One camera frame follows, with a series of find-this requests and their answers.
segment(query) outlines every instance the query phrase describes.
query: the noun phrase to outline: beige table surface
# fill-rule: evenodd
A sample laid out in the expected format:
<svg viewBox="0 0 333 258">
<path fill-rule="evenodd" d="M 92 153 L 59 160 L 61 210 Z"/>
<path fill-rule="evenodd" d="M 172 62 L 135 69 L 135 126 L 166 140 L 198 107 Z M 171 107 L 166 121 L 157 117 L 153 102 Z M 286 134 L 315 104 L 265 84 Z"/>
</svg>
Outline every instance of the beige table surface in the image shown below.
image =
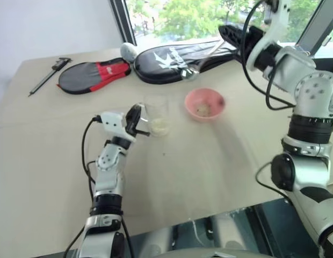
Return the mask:
<svg viewBox="0 0 333 258">
<path fill-rule="evenodd" d="M 117 53 L 71 57 L 76 64 Z M 91 205 L 81 165 L 86 124 L 104 110 L 127 112 L 146 94 L 169 99 L 172 130 L 163 138 L 138 136 L 129 150 L 123 210 L 132 235 L 279 197 L 260 187 L 254 174 L 281 152 L 291 111 L 269 111 L 237 62 L 191 83 L 150 85 L 132 73 L 85 95 L 61 91 L 54 76 L 27 98 L 55 60 L 25 61 L 0 103 L 0 257 L 34 257 L 66 248 Z M 252 78 L 266 85 L 260 72 Z M 225 112 L 212 124 L 191 120 L 183 107 L 184 96 L 198 87 L 215 89 L 226 100 Z M 90 128 L 87 160 L 99 155 L 108 137 L 100 124 Z M 271 183 L 270 172 L 261 179 Z"/>
</svg>

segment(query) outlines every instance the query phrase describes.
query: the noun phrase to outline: red and black racket cover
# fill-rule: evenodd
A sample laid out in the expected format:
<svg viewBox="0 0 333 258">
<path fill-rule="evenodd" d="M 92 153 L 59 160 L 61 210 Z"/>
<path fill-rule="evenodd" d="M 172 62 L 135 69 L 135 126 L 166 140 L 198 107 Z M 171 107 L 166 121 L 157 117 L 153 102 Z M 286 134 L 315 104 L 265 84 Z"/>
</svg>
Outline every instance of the red and black racket cover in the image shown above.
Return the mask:
<svg viewBox="0 0 333 258">
<path fill-rule="evenodd" d="M 79 63 L 66 69 L 59 76 L 58 86 L 70 94 L 92 92 L 131 72 L 129 63 L 122 58 L 105 62 Z"/>
</svg>

